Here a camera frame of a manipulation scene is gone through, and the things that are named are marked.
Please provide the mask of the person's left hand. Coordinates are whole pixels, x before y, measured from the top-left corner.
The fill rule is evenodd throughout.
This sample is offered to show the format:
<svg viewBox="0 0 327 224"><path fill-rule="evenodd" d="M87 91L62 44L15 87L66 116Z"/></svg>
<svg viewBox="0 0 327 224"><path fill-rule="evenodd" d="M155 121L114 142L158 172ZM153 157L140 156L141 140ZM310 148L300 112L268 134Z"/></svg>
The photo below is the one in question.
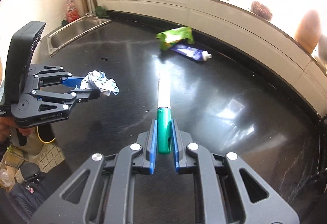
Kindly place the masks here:
<svg viewBox="0 0 327 224"><path fill-rule="evenodd" d="M12 117L0 118L0 142L4 143L11 135L11 130L17 129L23 136L29 137L30 134L35 132L35 128L18 128Z"/></svg>

